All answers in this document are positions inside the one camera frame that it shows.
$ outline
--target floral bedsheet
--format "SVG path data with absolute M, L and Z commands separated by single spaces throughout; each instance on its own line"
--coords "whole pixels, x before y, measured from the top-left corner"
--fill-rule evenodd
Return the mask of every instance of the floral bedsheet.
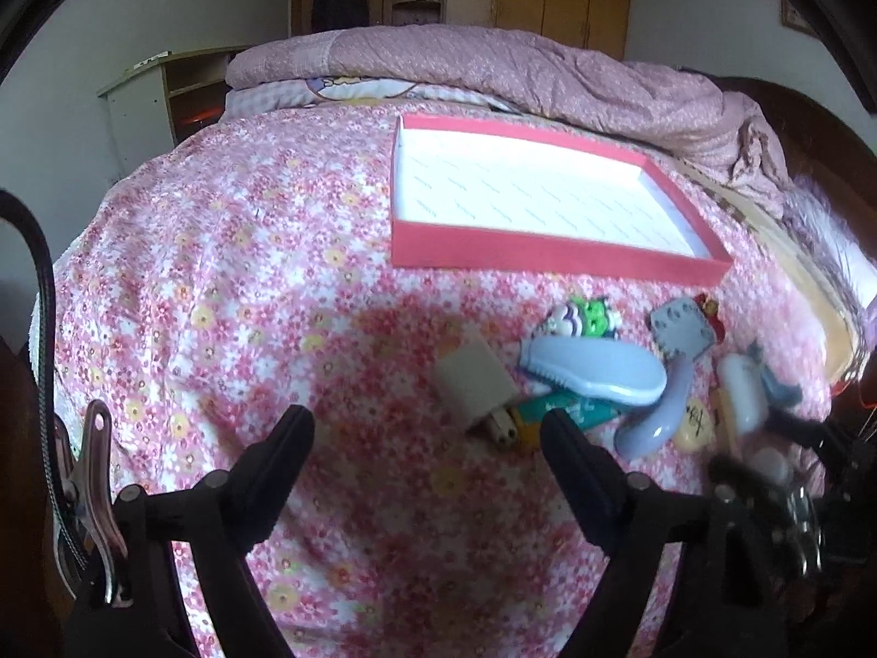
M 623 338 L 648 345 L 647 312 L 702 290 L 393 269 L 391 144 L 414 111 L 505 117 L 435 101 L 275 111 L 205 129 L 118 183 L 56 265 L 56 404 L 77 438 L 89 400 L 108 402 L 113 490 L 154 493 L 229 467 L 289 404 L 310 407 L 313 453 L 248 558 L 295 654 L 548 658 L 605 560 L 541 456 L 498 452 L 451 422 L 431 366 L 472 331 L 512 363 L 514 342 L 571 293 L 608 296 Z M 799 411 L 824 416 L 807 303 L 742 225 L 670 174 L 735 259 L 712 290 L 728 331 L 715 353 L 757 338 L 779 378 L 804 386 Z M 698 366 L 703 400 L 710 366 Z M 613 429 L 595 438 L 610 446 Z M 691 492 L 701 465 L 672 445 L 624 464 Z M 176 555 L 196 639 L 221 655 L 191 557 Z M 655 640 L 674 561 L 665 553 L 632 655 Z

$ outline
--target cartoon figurine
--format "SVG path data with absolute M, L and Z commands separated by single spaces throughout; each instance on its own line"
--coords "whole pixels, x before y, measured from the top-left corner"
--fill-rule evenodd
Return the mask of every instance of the cartoon figurine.
M 725 341 L 725 325 L 718 317 L 718 302 L 711 296 L 707 296 L 706 292 L 700 292 L 694 297 L 694 302 L 700 307 L 703 316 L 707 317 L 709 326 L 716 332 L 716 343 L 721 344 L 722 341 Z
M 584 299 L 573 296 L 567 303 L 551 307 L 537 334 L 544 336 L 589 336 L 615 338 L 621 315 L 608 305 L 606 297 Z

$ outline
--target yellow round object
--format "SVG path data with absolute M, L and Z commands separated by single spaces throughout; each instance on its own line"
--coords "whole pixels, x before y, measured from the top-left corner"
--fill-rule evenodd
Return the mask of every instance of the yellow round object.
M 697 398 L 685 404 L 685 417 L 673 436 L 673 444 L 681 452 L 697 452 L 712 442 L 715 436 L 713 417 Z

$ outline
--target pink floral fabric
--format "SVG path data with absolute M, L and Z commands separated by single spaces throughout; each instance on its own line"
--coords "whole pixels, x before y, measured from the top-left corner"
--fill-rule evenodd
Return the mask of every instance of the pink floral fabric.
M 499 96 L 537 116 L 624 135 L 684 158 L 782 216 L 786 158 L 759 105 L 700 74 L 618 62 L 531 32 L 447 24 L 360 27 L 236 56 L 235 89 L 324 76 L 401 78 Z
M 478 331 L 516 340 L 569 294 L 605 294 L 622 335 L 695 288 L 620 279 L 389 265 L 389 165 L 402 112 L 505 117 L 448 103 L 326 105 L 210 127 L 108 193 L 56 269 L 60 413 L 81 432 L 91 398 L 113 417 L 113 490 L 190 487 L 262 439 L 289 404 L 317 417 L 312 455 L 249 565 L 297 656 L 548 658 L 605 566 L 540 455 L 463 434 L 431 388 L 443 350 Z M 520 125 L 560 124 L 535 119 Z M 675 183 L 734 267 L 712 294 L 728 338 L 754 338 L 799 408 L 824 416 L 822 331 L 751 235 L 697 186 Z M 694 393 L 707 400 L 709 359 Z M 594 433 L 611 446 L 615 424 Z M 672 445 L 624 464 L 697 492 L 702 459 Z M 205 656 L 220 651 L 192 561 L 181 585 Z M 652 646 L 672 552 L 633 655 Z

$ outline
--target shelf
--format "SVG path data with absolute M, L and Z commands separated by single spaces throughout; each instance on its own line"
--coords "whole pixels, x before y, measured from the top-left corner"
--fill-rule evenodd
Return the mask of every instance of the shelf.
M 208 81 L 199 81 L 196 84 L 190 84 L 187 87 L 180 87 L 178 89 L 174 89 L 173 91 L 168 91 L 168 99 L 171 99 L 174 96 L 188 94 L 190 91 L 197 91 L 199 89 L 203 89 L 204 87 L 212 87 L 214 84 L 218 84 L 220 81 L 225 81 L 225 77 L 220 76 L 216 78 L 210 78 Z
M 441 11 L 441 2 L 433 0 L 406 0 L 405 2 L 396 2 L 393 9 L 401 10 L 424 10 L 424 11 Z

